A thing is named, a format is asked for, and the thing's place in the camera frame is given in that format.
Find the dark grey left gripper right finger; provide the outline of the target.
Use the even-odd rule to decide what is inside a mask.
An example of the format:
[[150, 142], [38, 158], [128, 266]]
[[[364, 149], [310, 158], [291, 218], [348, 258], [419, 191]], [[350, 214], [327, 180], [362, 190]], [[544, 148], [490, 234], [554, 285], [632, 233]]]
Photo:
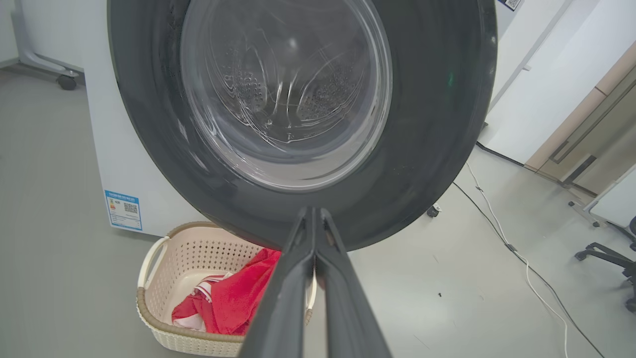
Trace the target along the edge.
[[316, 270], [325, 290], [330, 358], [390, 358], [347, 249], [327, 210], [317, 209]]

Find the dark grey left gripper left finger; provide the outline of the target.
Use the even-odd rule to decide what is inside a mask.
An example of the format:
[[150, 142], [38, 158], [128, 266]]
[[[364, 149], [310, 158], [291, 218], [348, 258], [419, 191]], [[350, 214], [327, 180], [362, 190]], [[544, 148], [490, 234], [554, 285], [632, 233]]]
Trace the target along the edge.
[[240, 358], [304, 355], [305, 291], [315, 256], [317, 209], [303, 208], [239, 352]]

